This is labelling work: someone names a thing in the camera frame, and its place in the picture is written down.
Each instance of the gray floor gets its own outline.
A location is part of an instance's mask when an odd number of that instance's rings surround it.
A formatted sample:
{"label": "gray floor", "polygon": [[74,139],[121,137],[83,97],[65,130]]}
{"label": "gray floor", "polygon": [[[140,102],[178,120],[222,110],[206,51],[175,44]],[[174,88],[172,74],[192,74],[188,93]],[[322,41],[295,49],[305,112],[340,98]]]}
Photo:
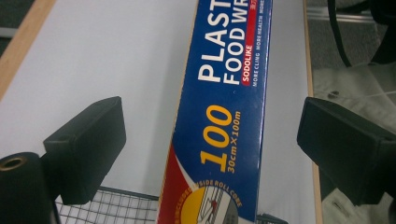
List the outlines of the gray floor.
{"label": "gray floor", "polygon": [[[338,7],[348,7],[362,0],[336,0]],[[308,8],[327,11],[326,0],[307,0]],[[352,65],[369,63],[387,27],[374,21],[339,21],[346,55]],[[308,13],[308,30],[312,68],[343,67],[329,21],[318,20]]]}

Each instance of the wire basket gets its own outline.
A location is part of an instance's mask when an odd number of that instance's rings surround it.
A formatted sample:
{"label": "wire basket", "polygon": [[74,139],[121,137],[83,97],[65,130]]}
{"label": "wire basket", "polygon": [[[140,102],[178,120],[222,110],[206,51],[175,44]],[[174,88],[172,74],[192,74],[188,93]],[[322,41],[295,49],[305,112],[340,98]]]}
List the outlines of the wire basket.
{"label": "wire basket", "polygon": [[[63,224],[155,224],[158,197],[100,187],[93,200],[83,205],[55,201]],[[268,215],[257,216],[257,224],[287,224]]]}

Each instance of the black cable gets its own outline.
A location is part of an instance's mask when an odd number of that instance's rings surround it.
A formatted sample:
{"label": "black cable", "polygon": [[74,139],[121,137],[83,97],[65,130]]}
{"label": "black cable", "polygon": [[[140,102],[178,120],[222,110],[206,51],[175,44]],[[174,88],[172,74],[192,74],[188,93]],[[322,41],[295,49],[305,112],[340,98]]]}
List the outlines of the black cable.
{"label": "black cable", "polygon": [[350,67],[351,63],[349,62],[349,59],[347,58],[347,54],[344,50],[343,40],[340,34],[340,28],[338,27],[338,23],[337,23],[335,0],[328,0],[327,6],[329,10],[329,19],[330,19],[330,25],[332,27],[332,34],[334,35],[335,44],[337,45],[338,52],[341,56],[341,60],[343,60],[343,63],[346,67]]}

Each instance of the wooden edge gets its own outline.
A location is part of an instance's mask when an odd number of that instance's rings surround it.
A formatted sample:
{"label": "wooden edge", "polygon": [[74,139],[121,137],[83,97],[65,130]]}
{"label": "wooden edge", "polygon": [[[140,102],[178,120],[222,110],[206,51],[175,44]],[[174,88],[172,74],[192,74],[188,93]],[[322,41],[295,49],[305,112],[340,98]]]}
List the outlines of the wooden edge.
{"label": "wooden edge", "polygon": [[[306,73],[308,82],[308,96],[314,96],[313,78],[312,78],[312,66],[311,66],[311,51],[309,48],[309,31],[308,31],[308,18],[306,15],[306,0],[304,0],[304,31],[305,31],[305,55],[306,55]],[[313,180],[314,180],[314,197],[315,197],[315,215],[316,223],[323,224],[323,215],[321,207],[321,196],[320,196],[320,180],[319,180],[319,168],[312,162]]]}
{"label": "wooden edge", "polygon": [[0,58],[0,101],[56,0],[35,0]]}

